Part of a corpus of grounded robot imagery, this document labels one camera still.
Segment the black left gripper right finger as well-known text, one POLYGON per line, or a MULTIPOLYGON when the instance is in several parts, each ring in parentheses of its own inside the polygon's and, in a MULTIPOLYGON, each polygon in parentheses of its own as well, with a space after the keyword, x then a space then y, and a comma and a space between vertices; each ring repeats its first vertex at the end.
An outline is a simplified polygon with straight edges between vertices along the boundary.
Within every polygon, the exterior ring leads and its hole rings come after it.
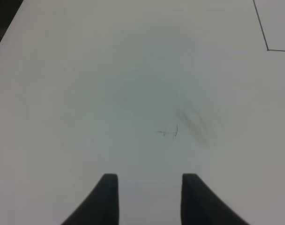
POLYGON ((194 173, 182 175, 181 223, 183 225, 247 224, 194 173))

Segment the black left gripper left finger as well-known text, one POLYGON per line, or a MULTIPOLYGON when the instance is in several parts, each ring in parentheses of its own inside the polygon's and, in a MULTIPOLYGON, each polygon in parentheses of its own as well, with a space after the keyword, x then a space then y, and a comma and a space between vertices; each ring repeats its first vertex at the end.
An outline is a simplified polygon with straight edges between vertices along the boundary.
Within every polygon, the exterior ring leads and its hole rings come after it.
POLYGON ((120 221, 118 176, 104 174, 64 225, 118 225, 120 221))

